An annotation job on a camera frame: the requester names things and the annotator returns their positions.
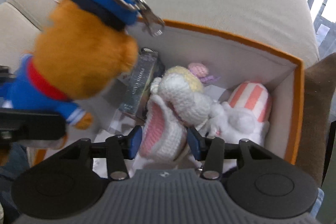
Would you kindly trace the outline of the orange storage box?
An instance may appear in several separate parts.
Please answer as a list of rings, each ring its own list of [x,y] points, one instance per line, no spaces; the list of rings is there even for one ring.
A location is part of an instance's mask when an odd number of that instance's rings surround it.
[[[228,32],[166,21],[163,35],[144,31],[143,19],[128,32],[140,47],[157,50],[167,67],[203,61],[220,75],[218,89],[234,90],[244,81],[264,84],[273,96],[266,148],[287,162],[297,159],[303,120],[303,62],[289,53]]]

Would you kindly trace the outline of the dark photo card box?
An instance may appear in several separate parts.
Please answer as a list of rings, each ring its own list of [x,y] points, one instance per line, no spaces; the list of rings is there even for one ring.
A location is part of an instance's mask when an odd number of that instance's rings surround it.
[[[162,77],[165,65],[159,53],[149,48],[142,48],[138,61],[127,82],[124,97],[119,110],[135,119],[144,121],[147,113],[147,102],[150,97],[151,83],[156,77]]]

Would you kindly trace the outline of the person's right brown sock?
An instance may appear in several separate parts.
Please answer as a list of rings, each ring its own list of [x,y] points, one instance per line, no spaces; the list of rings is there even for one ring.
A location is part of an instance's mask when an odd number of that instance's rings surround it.
[[[326,133],[335,93],[335,53],[305,70],[301,140],[295,165],[322,185]]]

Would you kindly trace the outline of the person's left jeans leg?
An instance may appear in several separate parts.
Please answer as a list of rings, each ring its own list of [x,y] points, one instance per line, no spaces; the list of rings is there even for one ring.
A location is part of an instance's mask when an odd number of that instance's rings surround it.
[[[11,198],[11,187],[17,177],[29,168],[26,147],[14,143],[7,163],[1,166],[1,205],[4,210],[4,218],[16,219],[20,216],[20,212]]]

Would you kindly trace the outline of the orange bear plush blue uniform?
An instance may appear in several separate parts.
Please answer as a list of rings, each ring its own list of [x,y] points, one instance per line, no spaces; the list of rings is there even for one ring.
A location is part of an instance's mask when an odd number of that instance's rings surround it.
[[[92,114],[77,102],[99,94],[136,64],[138,46],[125,29],[137,14],[114,0],[61,0],[50,13],[50,25],[35,39],[34,50],[22,55],[19,68],[33,65],[67,95],[66,125],[89,128]]]

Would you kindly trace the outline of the white pink crochet bunny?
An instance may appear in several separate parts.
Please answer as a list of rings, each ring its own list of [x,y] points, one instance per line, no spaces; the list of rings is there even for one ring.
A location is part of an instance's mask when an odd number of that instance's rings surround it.
[[[202,63],[175,66],[153,80],[139,155],[155,162],[175,162],[188,153],[187,128],[201,128],[214,100],[204,84],[216,81]]]

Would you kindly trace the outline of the white plush with striped hat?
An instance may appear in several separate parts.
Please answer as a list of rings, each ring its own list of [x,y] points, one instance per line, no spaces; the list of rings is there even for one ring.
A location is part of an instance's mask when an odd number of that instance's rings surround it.
[[[269,130],[272,98],[261,83],[246,81],[240,84],[227,101],[215,102],[209,119],[199,130],[202,136],[214,136],[226,143],[237,144],[249,139],[264,145]]]

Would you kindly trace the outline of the silver keyring clasp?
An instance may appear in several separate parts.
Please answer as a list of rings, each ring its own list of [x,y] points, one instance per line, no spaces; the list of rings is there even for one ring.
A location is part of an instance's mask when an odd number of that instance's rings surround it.
[[[131,0],[127,2],[125,0],[114,0],[122,8],[131,12],[137,12],[142,16],[145,24],[144,30],[146,30],[152,37],[158,37],[163,34],[165,29],[164,21],[151,10],[145,0]]]

